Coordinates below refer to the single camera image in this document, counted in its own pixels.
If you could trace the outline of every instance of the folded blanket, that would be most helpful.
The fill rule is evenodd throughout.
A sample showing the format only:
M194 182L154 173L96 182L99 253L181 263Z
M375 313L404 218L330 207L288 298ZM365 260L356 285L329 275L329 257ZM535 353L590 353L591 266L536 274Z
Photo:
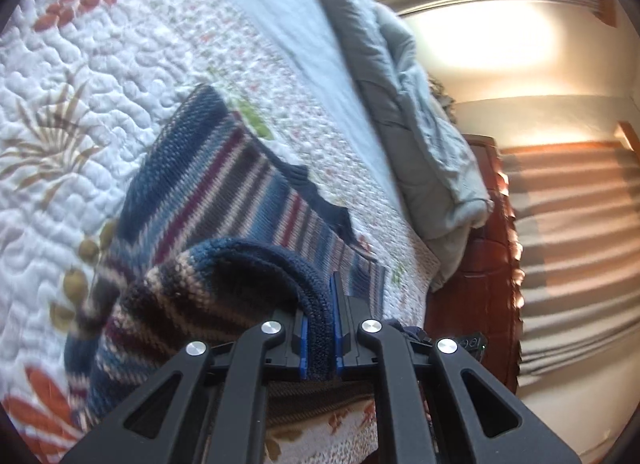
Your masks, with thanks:
M304 168L281 162L212 88L198 87L133 179L67 338L78 426L92 427L189 341L233 341L286 299L310 319L309 377L329 378L330 274L339 271L372 316L382 311L385 269L353 238L348 211L322 200ZM366 383L276 383L269 423L370 392Z
M432 110L415 38L373 0L321 0L385 146L414 230L440 260L431 288L457 269L472 227L493 203L460 132Z

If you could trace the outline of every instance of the knitted sweater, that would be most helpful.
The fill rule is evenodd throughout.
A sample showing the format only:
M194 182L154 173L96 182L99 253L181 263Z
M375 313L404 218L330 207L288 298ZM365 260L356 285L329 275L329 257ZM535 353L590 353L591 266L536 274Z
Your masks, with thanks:
M189 341L237 339L287 297L310 320L310 377L330 378L335 270L379 317L385 269L357 246L348 211L322 200L306 168L280 161L199 86L132 180L67 338L76 423L99 422ZM311 417L370 392L364 383L275 383L268 421Z

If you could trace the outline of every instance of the silver screw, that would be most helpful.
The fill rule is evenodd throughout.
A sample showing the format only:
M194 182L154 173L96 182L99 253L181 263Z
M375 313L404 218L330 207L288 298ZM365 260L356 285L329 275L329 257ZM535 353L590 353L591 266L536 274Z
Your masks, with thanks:
M277 321L265 321L260 329L265 334L277 334L282 330L282 325Z
M187 345L187 354L190 356L201 356L206 350L207 346L202 341L192 341Z
M380 332L382 330L382 323L376 319L367 319L362 322L362 330L364 332L368 332L369 334L375 334L376 332Z
M453 339L444 338L438 341L438 350L444 354L453 354L458 350L458 344Z

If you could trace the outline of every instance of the white quilted bedspread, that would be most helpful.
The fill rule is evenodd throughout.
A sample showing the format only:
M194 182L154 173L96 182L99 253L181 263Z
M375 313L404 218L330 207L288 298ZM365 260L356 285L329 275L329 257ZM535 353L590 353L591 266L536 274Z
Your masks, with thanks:
M228 0L21 0L0 58L0 397L27 440L49 444L37 446L41 459L56 462L78 436L42 380L64 395L74 305L145 152L199 82L351 209L362 243L389 268L385 315L421 323L437 260L289 63ZM64 433L30 422L23 403ZM266 446L274 462L358 462L375 444L366 404L277 436Z

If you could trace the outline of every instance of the gray comforter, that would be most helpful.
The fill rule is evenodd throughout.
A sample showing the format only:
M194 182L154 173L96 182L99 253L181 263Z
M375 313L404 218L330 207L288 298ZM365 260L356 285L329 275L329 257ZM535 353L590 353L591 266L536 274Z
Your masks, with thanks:
M385 147L412 226L440 259L440 288L492 211L476 158L433 106L412 32L373 0L321 0Z

